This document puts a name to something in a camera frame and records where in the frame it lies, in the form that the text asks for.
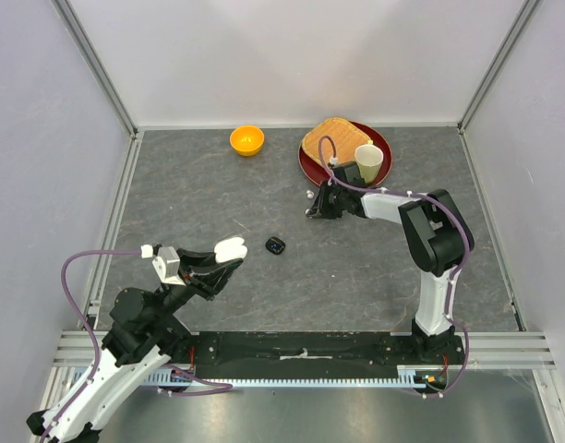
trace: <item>orange bowl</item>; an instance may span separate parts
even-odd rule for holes
[[[232,148],[239,155],[256,155],[264,144],[264,133],[256,126],[240,126],[229,137]]]

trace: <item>red plate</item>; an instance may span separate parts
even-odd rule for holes
[[[383,151],[384,157],[383,157],[383,163],[381,164],[381,169],[379,170],[377,177],[375,177],[375,180],[373,180],[373,183],[371,183],[368,186],[368,187],[376,187],[383,180],[385,180],[385,178],[390,173],[391,163],[393,160],[393,157],[391,155],[390,145],[385,140],[385,138],[383,138],[383,136],[375,129],[365,125],[361,125],[360,123],[357,122],[350,122],[350,123],[352,123],[361,131],[363,131],[365,134],[367,134],[370,137],[370,139],[373,140],[373,144]],[[315,160],[311,159],[311,157],[305,154],[303,148],[301,148],[301,145],[299,145],[299,164],[301,165],[301,169],[303,170],[307,178],[317,186],[319,186],[319,184],[324,180],[328,180],[328,174],[326,174],[326,171]]]

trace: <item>gray table surface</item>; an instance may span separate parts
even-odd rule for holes
[[[100,443],[553,443],[531,373],[469,372],[442,400],[393,389],[138,389]]]
[[[418,305],[419,271],[402,228],[349,214],[305,217],[317,188],[303,175],[297,147],[304,128],[267,129],[262,152],[244,158],[229,130],[148,131],[116,248],[162,243],[212,250],[231,235],[246,238],[245,263],[213,302],[195,297],[177,316],[204,330],[409,330]],[[455,128],[380,128],[393,152],[386,187],[449,190],[476,248],[459,279],[454,315],[471,330],[509,331],[516,323],[473,179]],[[277,235],[280,256],[264,243]],[[154,290],[151,264],[113,258],[98,329],[108,329],[115,295]]]

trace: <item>purple cable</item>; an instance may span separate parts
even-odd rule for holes
[[[467,238],[467,233],[465,232],[465,230],[464,230],[463,226],[461,225],[461,223],[459,222],[459,220],[457,220],[457,217],[455,217],[455,214],[453,214],[449,210],[449,208],[447,208],[445,205],[440,203],[435,198],[429,197],[425,194],[417,194],[417,193],[414,193],[414,192],[390,191],[389,189],[384,189],[384,188],[383,189],[378,189],[378,188],[363,189],[362,187],[351,186],[351,185],[348,185],[347,183],[343,182],[342,180],[339,180],[334,175],[333,171],[330,169],[330,167],[328,166],[328,164],[324,160],[323,142],[326,139],[331,144],[331,148],[333,149],[333,156],[336,157],[336,145],[334,144],[334,140],[332,140],[330,136],[323,136],[319,139],[319,162],[321,163],[321,166],[323,167],[323,169],[326,171],[326,173],[330,177],[331,181],[333,181],[334,183],[337,183],[338,185],[344,186],[347,189],[351,189],[353,191],[358,191],[358,192],[363,192],[363,193],[373,192],[373,193],[386,194],[388,196],[402,197],[402,198],[403,197],[420,198],[422,200],[428,201],[428,202],[432,203],[434,206],[436,206],[437,208],[439,208],[447,216],[447,218],[455,226],[455,228],[457,229],[457,232],[459,232],[459,235],[461,236],[461,238],[463,240],[463,249],[464,249],[463,258],[461,260],[461,263],[459,263],[459,265],[455,269],[453,269],[451,274],[449,275],[450,281],[449,281],[449,285],[447,287],[447,297],[445,299],[444,314],[445,314],[446,319],[455,328],[459,328],[463,331],[463,336],[464,336],[464,341],[465,341],[465,354],[464,354],[464,357],[463,357],[463,364],[461,365],[461,369],[459,371],[459,374],[457,374],[457,377],[452,381],[452,383],[440,393],[440,394],[446,394],[452,388],[454,388],[454,386],[459,382],[459,379],[461,378],[461,375],[465,371],[465,368],[467,367],[467,362],[469,360],[469,330],[467,330],[467,327],[465,327],[465,325],[463,323],[454,320],[452,318],[451,313],[450,313],[451,298],[452,298],[451,281],[454,281],[454,279],[457,277],[459,272],[461,272],[461,269],[463,269],[463,266],[465,266],[465,264],[469,260],[469,255],[471,253],[471,250],[470,250],[470,247],[469,247],[469,238]],[[427,396],[428,397],[438,397],[439,393],[427,394]]]
[[[212,395],[212,394],[221,394],[223,392],[228,392],[231,389],[234,388],[234,385],[230,385],[229,383],[217,383],[214,381],[208,381],[208,380],[203,380],[202,378],[198,378],[192,374],[190,374],[189,372],[180,369],[178,366],[176,365],[164,365],[166,367],[170,367],[175,371],[181,372],[182,375],[192,381],[196,381],[197,383],[200,383],[201,385],[206,385],[206,386],[213,386],[217,389],[211,389],[211,390],[201,390],[201,391],[197,391],[197,392],[174,392],[172,390],[168,390],[168,389],[161,389],[158,388],[158,392],[160,394],[164,394],[164,395],[168,395],[168,396],[172,396],[172,397],[200,397],[203,395]]]
[[[69,408],[69,406],[71,406],[71,404],[76,400],[76,398],[79,397],[79,395],[81,395],[81,393],[84,391],[84,389],[88,386],[88,381],[91,381],[91,380],[94,379],[94,374],[96,374],[96,371],[98,370],[98,366],[100,364],[100,345],[98,344],[98,341],[96,340],[96,336],[94,335],[93,329],[88,324],[88,320],[81,313],[81,310],[79,309],[78,304],[73,299],[73,296],[71,295],[71,292],[69,291],[69,287],[67,286],[67,276],[66,275],[67,275],[67,267],[69,266],[69,263],[71,263],[76,258],[85,257],[85,256],[140,256],[140,255],[141,255],[140,250],[137,250],[137,251],[113,251],[113,250],[108,250],[108,249],[98,249],[98,250],[92,250],[92,251],[79,252],[77,254],[74,254],[73,256],[68,258],[67,260],[65,260],[65,263],[63,264],[63,267],[61,268],[61,285],[63,286],[63,292],[65,293],[65,296],[67,297],[67,301],[69,302],[69,304],[71,305],[71,307],[73,308],[75,313],[78,315],[79,320],[81,320],[81,323],[83,324],[83,328],[88,332],[88,335],[90,336],[91,342],[94,346],[94,363],[91,367],[90,374],[88,375],[88,378],[86,379],[86,381],[83,382],[83,384],[78,388],[78,390],[75,391],[75,393],[71,396],[71,398],[69,398],[69,400],[63,405],[63,407],[59,410],[59,412],[53,417],[51,424],[42,433],[42,436],[41,436],[41,439],[39,440],[39,443],[44,442],[44,440],[46,439],[49,432],[51,432],[51,429],[53,429],[53,424],[59,421],[59,418],[61,418],[61,416],[65,413],[67,408]]]

